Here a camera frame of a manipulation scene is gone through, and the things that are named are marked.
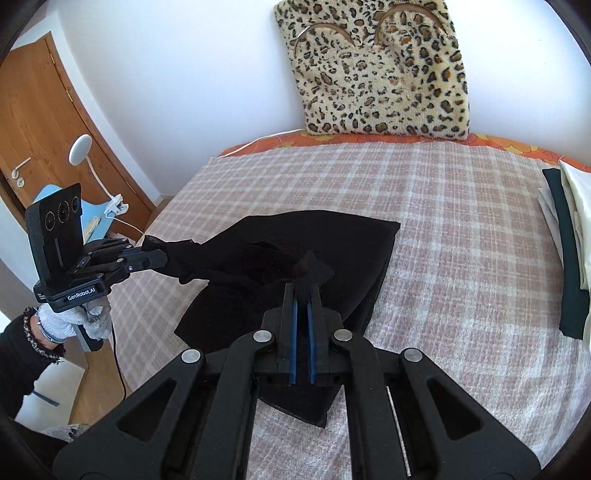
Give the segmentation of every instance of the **person's arm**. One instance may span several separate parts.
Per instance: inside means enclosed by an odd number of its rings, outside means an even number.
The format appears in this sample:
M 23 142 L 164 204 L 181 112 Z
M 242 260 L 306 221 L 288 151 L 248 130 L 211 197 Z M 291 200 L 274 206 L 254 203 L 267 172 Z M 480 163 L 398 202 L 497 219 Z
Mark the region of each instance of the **person's arm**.
M 33 309 L 14 319 L 0 334 L 0 404 L 14 418 L 41 373 L 64 355 L 39 329 Z

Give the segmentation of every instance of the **door handle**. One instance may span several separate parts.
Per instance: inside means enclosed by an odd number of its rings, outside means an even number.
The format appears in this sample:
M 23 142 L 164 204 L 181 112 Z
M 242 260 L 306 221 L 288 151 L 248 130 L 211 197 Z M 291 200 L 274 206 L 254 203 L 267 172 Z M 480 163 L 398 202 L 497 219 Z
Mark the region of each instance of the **door handle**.
M 30 159 L 31 159 L 31 157 L 29 157 L 29 158 L 28 158 L 28 159 L 26 159 L 26 160 L 23 160 L 23 161 L 22 161 L 22 162 L 20 162 L 20 163 L 19 163 L 19 164 L 16 166 L 16 168 L 15 168 L 15 169 L 12 171 L 12 174 L 11 174 L 11 176 L 12 176 L 12 178 L 13 178 L 14 180 L 16 180 L 16 179 L 19 177 L 19 175 L 18 175 L 18 169 L 19 169 L 19 168 L 21 168 L 21 167 L 22 167 L 22 166 L 23 166 L 25 163 L 27 163 L 27 162 L 28 162 Z

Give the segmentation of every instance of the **white glove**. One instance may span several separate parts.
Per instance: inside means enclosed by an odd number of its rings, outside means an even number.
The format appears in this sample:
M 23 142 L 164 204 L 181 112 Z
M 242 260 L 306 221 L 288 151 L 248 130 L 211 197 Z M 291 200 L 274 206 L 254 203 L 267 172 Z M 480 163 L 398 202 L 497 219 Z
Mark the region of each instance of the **white glove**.
M 90 338 L 109 338 L 112 330 L 111 304 L 107 297 L 101 297 L 84 304 L 88 319 L 82 325 Z
M 76 336 L 72 325 L 83 325 L 87 321 L 86 310 L 74 307 L 62 313 L 55 313 L 48 303 L 43 303 L 37 311 L 41 333 L 53 343 L 63 343 Z
M 55 313 L 47 303 L 37 312 L 41 333 L 53 343 L 63 343 L 76 336 L 72 325 L 82 325 L 94 340 L 106 339 L 111 334 L 111 305 L 107 297 L 90 301 L 83 306 Z

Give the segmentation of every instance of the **white lamp head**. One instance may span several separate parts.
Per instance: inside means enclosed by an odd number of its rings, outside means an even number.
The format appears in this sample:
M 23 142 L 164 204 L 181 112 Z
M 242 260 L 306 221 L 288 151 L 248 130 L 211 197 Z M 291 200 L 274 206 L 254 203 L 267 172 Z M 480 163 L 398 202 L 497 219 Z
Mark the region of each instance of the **white lamp head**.
M 70 163 L 74 166 L 78 166 L 84 162 L 85 158 L 88 156 L 91 146 L 92 137 L 90 135 L 84 134 L 78 137 L 70 149 Z

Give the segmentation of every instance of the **leopard print pillow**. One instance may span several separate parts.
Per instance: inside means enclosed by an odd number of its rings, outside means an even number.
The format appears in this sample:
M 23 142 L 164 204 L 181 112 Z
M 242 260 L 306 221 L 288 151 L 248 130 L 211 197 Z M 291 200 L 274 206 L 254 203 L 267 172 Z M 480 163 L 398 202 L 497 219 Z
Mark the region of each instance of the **leopard print pillow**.
M 285 0 L 275 16 L 310 134 L 467 138 L 466 74 L 443 0 Z

